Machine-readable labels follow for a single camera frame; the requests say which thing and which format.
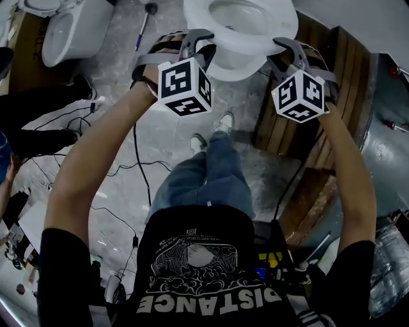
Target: fiducial marker cube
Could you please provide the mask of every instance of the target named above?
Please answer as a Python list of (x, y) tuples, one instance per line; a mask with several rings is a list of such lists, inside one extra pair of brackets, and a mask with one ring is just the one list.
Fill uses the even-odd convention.
[(321, 77), (297, 71), (272, 91), (275, 110), (297, 123), (305, 123), (324, 114), (324, 84)]
[(214, 88), (196, 59), (159, 65), (158, 103), (179, 116), (212, 111)]

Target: hand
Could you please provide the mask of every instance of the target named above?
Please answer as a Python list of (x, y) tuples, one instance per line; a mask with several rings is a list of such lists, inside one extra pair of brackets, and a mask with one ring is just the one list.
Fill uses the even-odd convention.
[[(176, 36), (164, 36), (162, 39), (159, 40), (158, 43), (162, 42), (169, 42), (169, 41), (182, 41), (184, 39), (184, 35), (176, 35)], [(179, 50), (173, 50), (173, 49), (162, 49), (158, 51), (157, 53), (169, 53), (169, 54), (177, 54), (179, 53)], [(159, 79), (159, 71), (158, 71), (158, 65), (146, 65), (145, 71), (143, 75), (147, 78), (150, 79), (152, 82), (158, 84), (158, 79)]]
[(8, 165), (7, 173), (6, 173), (6, 179), (8, 181), (14, 181), (14, 178), (19, 172), (22, 164), (23, 162), (20, 160), (20, 158), (17, 155), (15, 155), (14, 153), (10, 155), (10, 165)]

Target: toilet seat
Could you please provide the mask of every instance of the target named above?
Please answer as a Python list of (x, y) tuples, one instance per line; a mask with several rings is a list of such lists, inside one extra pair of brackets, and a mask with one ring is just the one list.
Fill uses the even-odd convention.
[(18, 0), (18, 6), (22, 11), (33, 15), (50, 17), (81, 2), (82, 0)]
[[(216, 11), (220, 9), (219, 15), (225, 20), (229, 15), (224, 13), (229, 13), (230, 4), (243, 4), (247, 8), (252, 5), (254, 13), (258, 15), (259, 11), (260, 19), (264, 19), (262, 25), (265, 26), (265, 31), (241, 33), (218, 22), (215, 18), (218, 14)], [(185, 0), (183, 10), (188, 22), (208, 29), (215, 35), (214, 44), (248, 56), (280, 53), (284, 49), (276, 45), (272, 41), (273, 38), (282, 36), (294, 39), (298, 31), (298, 17), (291, 0)]]

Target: sneaker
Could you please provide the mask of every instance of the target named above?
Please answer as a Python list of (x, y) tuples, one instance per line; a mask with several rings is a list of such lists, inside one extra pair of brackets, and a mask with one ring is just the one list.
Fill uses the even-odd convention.
[(86, 89), (87, 95), (84, 97), (84, 100), (89, 100), (93, 101), (96, 99), (96, 90), (95, 88), (91, 85), (88, 79), (86, 79), (82, 75), (77, 75), (73, 79), (74, 84), (79, 86), (81, 89)]
[(215, 132), (221, 131), (228, 135), (231, 134), (235, 125), (235, 117), (231, 112), (225, 112), (219, 119)]
[(199, 153), (201, 151), (206, 151), (207, 142), (200, 134), (193, 134), (190, 138), (190, 148), (193, 154)]

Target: white toilet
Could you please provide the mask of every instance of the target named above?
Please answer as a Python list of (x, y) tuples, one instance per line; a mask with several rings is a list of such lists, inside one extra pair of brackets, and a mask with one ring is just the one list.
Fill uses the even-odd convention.
[(273, 38), (294, 39), (298, 31), (291, 0), (184, 0), (183, 12), (189, 29), (215, 35), (217, 51), (207, 72), (229, 82), (246, 79), (267, 56), (284, 51)]
[(47, 67), (94, 56), (114, 12), (106, 0), (19, 0), (18, 6), (28, 13), (51, 17), (42, 50)]

